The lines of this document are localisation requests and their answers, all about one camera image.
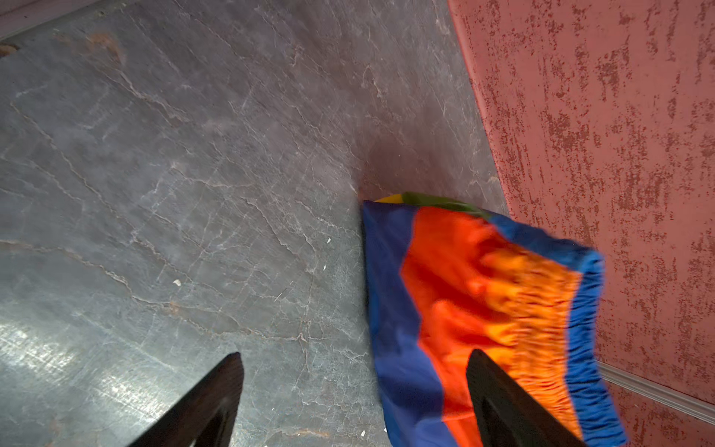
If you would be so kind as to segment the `rainbow striped shorts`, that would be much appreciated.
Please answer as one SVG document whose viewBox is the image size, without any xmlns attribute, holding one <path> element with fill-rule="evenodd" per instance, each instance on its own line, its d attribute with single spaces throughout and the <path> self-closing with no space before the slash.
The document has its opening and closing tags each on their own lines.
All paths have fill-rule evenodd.
<svg viewBox="0 0 715 447">
<path fill-rule="evenodd" d="M 594 249 L 418 193 L 361 207 L 372 358 L 395 446 L 478 446 L 467 363 L 483 351 L 588 446 L 627 434 L 599 371 Z"/>
</svg>

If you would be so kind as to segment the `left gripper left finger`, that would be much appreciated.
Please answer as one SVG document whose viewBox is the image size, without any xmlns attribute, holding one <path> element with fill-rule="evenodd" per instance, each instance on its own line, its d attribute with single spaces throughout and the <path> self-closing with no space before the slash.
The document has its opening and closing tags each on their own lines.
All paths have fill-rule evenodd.
<svg viewBox="0 0 715 447">
<path fill-rule="evenodd" d="M 226 356 L 133 446 L 227 446 L 244 382 L 238 352 Z"/>
</svg>

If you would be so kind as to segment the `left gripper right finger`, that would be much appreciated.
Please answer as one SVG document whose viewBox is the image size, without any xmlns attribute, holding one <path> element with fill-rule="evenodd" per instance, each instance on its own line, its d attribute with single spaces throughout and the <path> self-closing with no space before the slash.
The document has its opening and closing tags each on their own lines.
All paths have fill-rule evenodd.
<svg viewBox="0 0 715 447">
<path fill-rule="evenodd" d="M 585 444 L 483 351 L 472 351 L 465 376 L 484 446 Z"/>
</svg>

